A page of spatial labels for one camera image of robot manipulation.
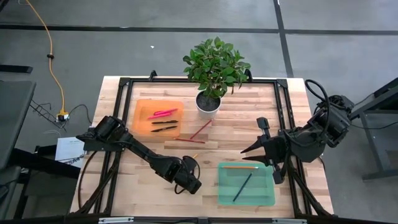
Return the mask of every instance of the wooden tabletop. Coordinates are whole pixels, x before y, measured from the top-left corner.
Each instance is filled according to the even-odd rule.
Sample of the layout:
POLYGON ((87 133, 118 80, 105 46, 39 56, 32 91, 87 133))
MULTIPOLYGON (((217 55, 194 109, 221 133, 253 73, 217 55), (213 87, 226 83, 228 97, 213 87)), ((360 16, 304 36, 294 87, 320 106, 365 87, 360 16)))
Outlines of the wooden tabletop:
MULTIPOLYGON (((94 126, 104 116, 112 115, 119 79, 120 77, 104 77, 95 111, 94 126)), ((311 118, 304 82, 301 78, 288 78, 287 82, 295 124, 303 126, 311 118)), ((189 138, 207 122, 198 117, 195 106, 197 86, 198 84, 195 83, 135 83, 132 89, 127 126, 131 127, 137 100, 178 100, 184 103, 180 138, 189 138)), ((121 102, 120 118, 125 92, 126 90, 121 102)), ((284 114, 287 114, 282 90, 281 97, 284 114)), ((112 216, 293 217, 287 178, 283 184, 275 185, 274 206, 226 206, 218 205, 217 202, 217 165, 220 162, 247 162, 241 158, 264 154, 261 148, 246 155, 240 154, 240 151, 250 146, 257 136, 262 134, 256 123, 256 118, 261 116, 268 119, 271 136, 276 135, 279 120, 273 86, 271 84, 244 84, 240 90, 235 90, 234 95, 227 93, 223 97, 221 108, 215 119, 195 137, 195 139, 205 141, 206 144, 134 136, 158 154, 178 157, 198 154, 196 160, 201 167, 202 187, 195 195, 188 192, 176 195, 174 184, 168 183, 155 174, 145 161, 131 151, 124 151, 116 184, 112 216)), ((103 158, 104 153, 99 152, 88 165, 81 185, 83 203, 98 185, 103 158)), ((312 163, 304 163, 303 166, 309 189, 323 207, 333 213, 321 162, 315 160, 312 163)), ((105 207, 108 187, 109 184, 105 189, 102 209, 105 207)), ((303 211, 302 194, 299 187, 297 185, 296 187, 300 208, 303 211)), ((76 188, 71 212, 77 209, 76 188)))

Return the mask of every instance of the gray floor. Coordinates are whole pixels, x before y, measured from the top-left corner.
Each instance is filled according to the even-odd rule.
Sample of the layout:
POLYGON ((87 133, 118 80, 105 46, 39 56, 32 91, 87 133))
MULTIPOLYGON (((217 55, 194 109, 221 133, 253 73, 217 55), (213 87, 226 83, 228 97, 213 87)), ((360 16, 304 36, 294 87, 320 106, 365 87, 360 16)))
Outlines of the gray floor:
MULTIPOLYGON (((48 24, 76 26, 212 27, 276 29, 272 0, 32 0, 48 24)), ((395 0, 280 0, 286 29, 397 30, 395 0)), ((16 0, 0 13, 6 24, 37 24, 28 6, 16 0)), ((278 34, 189 32, 53 31, 54 72, 62 83, 67 109, 84 103, 92 118, 105 75, 183 75, 182 57, 199 41, 220 36, 232 42, 252 64, 255 77, 286 77, 278 34)), ((2 80, 34 80, 34 100, 51 103, 55 114, 60 94, 48 71, 49 43, 44 31, 1 30, 0 63, 29 65, 30 75, 0 74, 2 80)), ((319 81, 329 94, 358 102, 396 78, 398 36, 287 35, 294 77, 319 81)), ((312 109, 317 99, 310 96, 312 109)), ((62 136, 86 130, 83 109, 76 110, 62 136)), ((56 129, 28 112, 19 148, 55 144, 56 129)), ((396 222, 398 178, 363 182, 376 171, 364 131, 351 128, 346 139, 323 156, 335 213, 341 217, 396 222)), ((40 174, 29 186, 25 217, 64 214, 76 181, 40 174)))

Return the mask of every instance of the white paper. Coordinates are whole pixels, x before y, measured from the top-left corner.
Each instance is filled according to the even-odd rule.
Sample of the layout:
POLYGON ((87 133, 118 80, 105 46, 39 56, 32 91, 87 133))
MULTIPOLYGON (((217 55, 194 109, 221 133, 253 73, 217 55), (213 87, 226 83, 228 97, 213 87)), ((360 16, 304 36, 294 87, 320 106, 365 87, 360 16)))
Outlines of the white paper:
POLYGON ((85 143, 81 140, 70 137, 70 138, 58 138, 57 151, 55 153, 55 160, 60 162, 72 162, 71 165, 81 168, 83 165, 82 155, 85 154, 83 147, 85 143))

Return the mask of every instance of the white flower pot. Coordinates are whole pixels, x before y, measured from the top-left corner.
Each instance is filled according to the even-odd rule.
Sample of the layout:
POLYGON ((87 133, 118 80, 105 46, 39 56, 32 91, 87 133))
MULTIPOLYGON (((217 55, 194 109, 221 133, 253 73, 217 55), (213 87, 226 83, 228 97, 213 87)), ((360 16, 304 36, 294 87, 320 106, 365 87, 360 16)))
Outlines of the white flower pot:
POLYGON ((217 111, 218 111, 218 110, 220 109, 220 107, 221 107, 221 99, 220 99, 220 105, 218 105, 217 109, 215 109, 215 110, 213 110, 213 111, 205 111, 205 110, 202 110, 202 109, 198 106, 197 98, 198 98, 198 95, 199 95, 201 92, 203 92, 203 91, 204 91, 204 90, 199 91, 198 94, 197 94, 197 96, 195 97, 195 104, 196 104, 196 106, 197 106, 197 108, 198 108, 199 117, 202 118, 202 119, 213 119, 213 118, 216 116, 217 111))

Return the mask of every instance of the teal plastic bin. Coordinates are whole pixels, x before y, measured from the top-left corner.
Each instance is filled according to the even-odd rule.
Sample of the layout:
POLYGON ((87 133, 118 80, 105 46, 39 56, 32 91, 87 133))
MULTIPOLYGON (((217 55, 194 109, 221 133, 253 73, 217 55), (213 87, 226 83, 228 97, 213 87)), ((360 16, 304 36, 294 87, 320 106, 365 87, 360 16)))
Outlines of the teal plastic bin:
POLYGON ((275 204, 272 167, 264 164, 222 162, 218 164, 218 203, 220 205, 265 205, 275 204), (224 166, 258 167, 258 169, 229 169, 224 166), (239 197, 233 201, 244 181, 253 173, 239 197))

